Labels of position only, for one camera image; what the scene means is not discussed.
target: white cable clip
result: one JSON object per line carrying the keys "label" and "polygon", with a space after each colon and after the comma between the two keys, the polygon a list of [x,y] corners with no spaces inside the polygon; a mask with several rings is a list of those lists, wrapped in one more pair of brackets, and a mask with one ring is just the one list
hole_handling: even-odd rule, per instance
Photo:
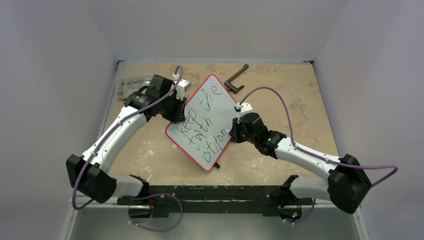
{"label": "white cable clip", "polygon": [[178,74],[178,73],[173,74],[172,77],[173,77],[174,81],[177,81],[180,78],[180,74]]}
{"label": "white cable clip", "polygon": [[248,113],[252,113],[253,112],[253,108],[252,106],[247,103],[247,102],[239,102],[235,105],[235,109],[236,111],[238,111],[240,114],[238,115],[237,118],[237,123],[240,123],[240,118],[243,117],[244,115],[248,114]]}

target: metal floor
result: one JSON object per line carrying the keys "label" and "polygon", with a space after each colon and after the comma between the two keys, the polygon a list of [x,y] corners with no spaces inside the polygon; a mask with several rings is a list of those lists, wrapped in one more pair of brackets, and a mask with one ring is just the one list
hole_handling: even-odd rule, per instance
{"label": "metal floor", "polygon": [[[359,240],[355,216],[335,207],[317,207],[309,219],[295,225],[261,214],[186,213],[168,232],[151,232],[128,224],[126,207],[86,207],[76,216],[72,240]],[[166,228],[178,218],[151,218],[144,226]]]}

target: cable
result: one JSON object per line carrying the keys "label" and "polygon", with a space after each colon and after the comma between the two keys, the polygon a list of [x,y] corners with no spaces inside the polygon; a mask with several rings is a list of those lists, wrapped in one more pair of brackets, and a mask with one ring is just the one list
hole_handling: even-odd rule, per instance
{"label": "cable", "polygon": [[286,103],[284,102],[284,100],[283,100],[283,97],[281,97],[281,95],[276,91],[276,90],[274,90],[274,89],[272,89],[272,88],[270,88],[270,87],[267,87],[267,86],[260,86],[260,87],[257,87],[257,88],[255,88],[255,89],[253,89],[252,91],[250,91],[241,101],[240,101],[240,103],[242,104],[252,93],[254,93],[254,92],[256,92],[257,90],[259,90],[259,89],[268,89],[268,90],[271,90],[271,91],[273,91],[277,96],[278,96],[278,98],[281,100],[281,102],[282,102],[282,105],[284,106],[284,110],[285,110],[285,114],[287,115],[287,121],[288,121],[288,127],[290,128],[290,138],[291,138],[291,144],[293,144],[293,146],[296,148],[296,149],[298,149],[299,151],[301,151],[302,153],[305,153],[305,154],[307,154],[307,155],[309,155],[309,156],[311,156],[311,157],[314,157],[314,158],[317,158],[317,159],[319,159],[319,160],[322,160],[322,161],[328,161],[329,163],[331,163],[331,164],[335,164],[335,165],[339,165],[339,166],[342,166],[342,167],[346,167],[346,168],[351,168],[351,169],[362,169],[362,170],[380,170],[380,169],[393,169],[391,172],[389,172],[388,174],[386,174],[384,177],[382,177],[382,178],[380,178],[379,180],[377,180],[377,181],[375,181],[372,185],[371,185],[371,187],[375,187],[376,185],[378,185],[378,184],[380,184],[381,182],[383,182],[384,180],[386,180],[386,179],[388,179],[390,176],[392,176],[393,174],[395,174],[397,171],[398,171],[398,166],[396,166],[396,165],[392,165],[392,164],[390,164],[390,165],[378,165],[378,166],[359,166],[359,165],[351,165],[351,164],[345,164],[345,163],[342,163],[342,162],[336,162],[336,161],[333,161],[333,160],[330,160],[330,159],[326,159],[325,157],[322,157],[322,156],[319,156],[319,155],[317,155],[317,154],[315,154],[315,153],[313,153],[313,152],[310,152],[310,151],[308,151],[308,150],[305,150],[305,149],[303,149],[303,148],[301,148],[301,147],[299,147],[297,144],[296,144],[296,142],[295,142],[295,138],[294,138],[294,133],[293,133],[293,127],[292,127],[292,121],[290,120],[290,115],[289,115],[289,110],[287,109],[287,105],[286,105]]}
{"label": "cable", "polygon": [[[152,104],[149,104],[145,107],[143,107],[142,109],[133,112],[131,114],[129,114],[128,116],[122,118],[121,123],[125,123],[128,119],[132,118],[133,116],[137,115],[137,114],[141,114],[144,111],[150,109],[151,107],[154,107],[155,105],[159,104],[160,102],[162,102],[165,98],[167,98],[176,88],[177,85],[180,83],[181,79],[183,78],[183,67],[181,65],[177,66],[175,69],[175,75],[178,72],[178,69],[180,69],[180,75],[178,77],[178,80],[176,81],[176,83],[172,86],[172,88],[168,91],[167,94],[165,94],[163,97],[159,98],[158,100],[156,100],[155,102],[153,102]],[[76,198],[77,198],[77,190],[78,190],[78,185],[80,184],[81,178],[83,177],[83,173],[86,171],[87,167],[89,166],[90,162],[93,160],[95,154],[99,151],[99,149],[103,146],[103,144],[106,142],[106,140],[111,136],[111,134],[113,132],[116,131],[116,129],[118,129],[118,127],[120,127],[121,125],[119,125],[118,123],[113,126],[105,135],[104,137],[100,140],[100,142],[98,143],[98,145],[95,147],[93,154],[91,154],[87,161],[84,163],[84,165],[81,168],[81,171],[79,171],[78,177],[76,178],[75,184],[73,186],[73,192],[72,192],[72,207],[75,210],[81,210],[83,208],[85,208],[87,205],[89,205],[93,199],[90,199],[89,201],[87,201],[86,203],[84,203],[82,206],[77,206],[76,203]]]}
{"label": "cable", "polygon": [[172,195],[172,194],[168,194],[168,193],[158,193],[158,194],[153,194],[153,195],[145,196],[145,197],[132,197],[132,196],[127,196],[127,198],[129,198],[129,199],[131,199],[131,200],[135,200],[135,201],[142,201],[142,200],[146,200],[146,199],[151,199],[151,198],[154,198],[154,197],[158,197],[158,196],[161,196],[161,195],[169,196],[169,197],[171,197],[171,198],[175,199],[175,201],[176,201],[176,202],[178,203],[178,205],[179,205],[179,217],[178,217],[178,220],[177,220],[177,221],[176,221],[176,222],[175,222],[172,226],[167,227],[167,228],[163,228],[163,229],[155,229],[155,228],[150,228],[150,227],[147,227],[147,226],[139,225],[138,223],[135,223],[135,222],[131,219],[130,212],[128,212],[128,218],[129,218],[129,222],[128,222],[128,224],[133,224],[133,225],[134,225],[134,226],[136,226],[136,227],[139,227],[139,228],[142,228],[142,229],[145,229],[145,230],[151,231],[151,232],[157,232],[157,233],[166,232],[166,231],[169,231],[169,230],[171,230],[171,229],[175,228],[176,226],[178,226],[178,224],[180,224],[180,222],[181,222],[181,219],[183,219],[183,205],[181,204],[180,200],[178,200],[178,198],[176,198],[174,195]]}
{"label": "cable", "polygon": [[306,213],[305,216],[303,216],[299,221],[294,221],[291,224],[296,225],[296,224],[300,224],[301,222],[305,221],[311,215],[312,211],[314,210],[314,208],[315,208],[315,201],[316,201],[316,199],[314,198],[312,200],[312,206],[310,207],[310,210]]}
{"label": "cable", "polygon": [[298,203],[298,208],[302,211],[302,205],[303,205],[303,202],[302,202],[302,198],[301,199],[299,199],[299,203]]}

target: whiteboard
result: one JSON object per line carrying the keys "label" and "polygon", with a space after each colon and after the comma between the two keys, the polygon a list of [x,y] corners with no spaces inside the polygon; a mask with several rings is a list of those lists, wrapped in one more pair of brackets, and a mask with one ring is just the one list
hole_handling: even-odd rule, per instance
{"label": "whiteboard", "polygon": [[214,74],[187,101],[185,121],[170,123],[166,135],[205,171],[210,171],[230,142],[236,100]]}

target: black bracket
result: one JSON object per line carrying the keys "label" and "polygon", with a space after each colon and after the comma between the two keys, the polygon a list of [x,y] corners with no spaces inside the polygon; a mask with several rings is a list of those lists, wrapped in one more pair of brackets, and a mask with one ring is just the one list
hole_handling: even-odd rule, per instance
{"label": "black bracket", "polygon": [[246,71],[246,69],[248,69],[249,64],[245,64],[243,65],[243,67],[238,70],[238,72],[236,72],[234,75],[232,75],[230,78],[228,78],[225,82],[224,85],[226,87],[226,89],[230,92],[233,92],[234,94],[237,94],[240,90],[242,90],[245,86],[241,85],[240,87],[236,87],[233,84],[231,84],[231,82],[237,78],[240,74],[242,74],[244,71]]}
{"label": "black bracket", "polygon": [[[360,166],[356,157],[346,154],[339,158],[343,164]],[[371,189],[372,184],[363,169],[337,166],[330,170],[328,190],[330,200],[342,211],[353,214]]]}
{"label": "black bracket", "polygon": [[[149,185],[138,197],[168,193],[181,201],[185,213],[204,214],[262,214],[264,217],[292,216],[294,211],[287,211],[281,206],[296,206],[299,199],[287,198],[290,191],[278,185],[268,186],[172,186]],[[148,205],[148,200],[137,201],[127,197],[119,197],[118,205]],[[303,199],[303,205],[311,205],[310,198]],[[169,213],[179,213],[180,206],[169,196],[153,198],[152,218],[167,218]],[[149,211],[134,212],[137,218],[146,218]]]}

